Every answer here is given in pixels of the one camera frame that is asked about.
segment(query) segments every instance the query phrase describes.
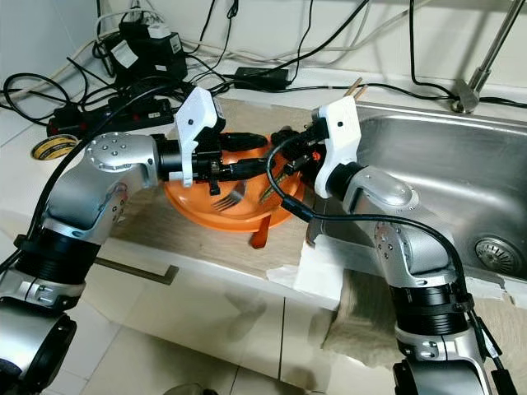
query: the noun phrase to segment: metal fork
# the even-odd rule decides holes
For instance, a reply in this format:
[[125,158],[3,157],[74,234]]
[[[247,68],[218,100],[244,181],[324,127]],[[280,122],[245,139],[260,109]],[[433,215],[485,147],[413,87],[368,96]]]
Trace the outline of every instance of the metal fork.
[[227,208],[231,208],[241,202],[245,196],[245,184],[245,181],[238,182],[227,196],[214,202],[212,207],[218,211],[225,211]]

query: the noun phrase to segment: orange plastic bowl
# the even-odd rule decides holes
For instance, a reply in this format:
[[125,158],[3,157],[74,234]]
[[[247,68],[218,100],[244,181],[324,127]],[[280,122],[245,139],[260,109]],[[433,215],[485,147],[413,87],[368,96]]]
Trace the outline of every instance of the orange plastic bowl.
[[[240,159],[258,158],[265,156],[269,145],[251,151],[223,152],[223,162],[230,164]],[[276,156],[276,165],[273,174],[276,177],[280,169],[286,164],[281,156]],[[244,198],[235,206],[224,211],[216,210],[212,204],[221,200],[236,186],[238,181],[219,183],[222,193],[218,196],[210,196],[207,183],[194,183],[190,188],[184,188],[180,181],[165,183],[165,193],[172,205],[192,222],[215,230],[227,232],[250,233],[259,230],[263,218],[271,216],[269,227],[282,224],[291,217],[289,211],[280,207],[282,199],[273,193],[265,202],[259,203],[259,199],[269,186],[267,175],[246,180]],[[302,199],[304,196],[303,184],[300,175],[294,174],[287,177],[281,187],[285,193]]]

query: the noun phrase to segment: dish towel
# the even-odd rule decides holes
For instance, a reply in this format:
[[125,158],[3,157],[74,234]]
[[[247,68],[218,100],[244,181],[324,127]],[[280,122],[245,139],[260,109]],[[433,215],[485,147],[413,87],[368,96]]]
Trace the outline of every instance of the dish towel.
[[392,369],[403,355],[394,334],[395,312],[382,277],[345,270],[337,318],[322,348],[364,365]]

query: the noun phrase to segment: sink drain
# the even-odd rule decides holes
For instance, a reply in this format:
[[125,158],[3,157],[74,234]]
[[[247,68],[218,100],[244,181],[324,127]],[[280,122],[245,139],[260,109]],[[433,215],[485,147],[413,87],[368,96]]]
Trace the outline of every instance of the sink drain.
[[516,274],[521,260],[514,247],[500,239],[488,237],[476,243],[476,255],[483,265],[494,272]]

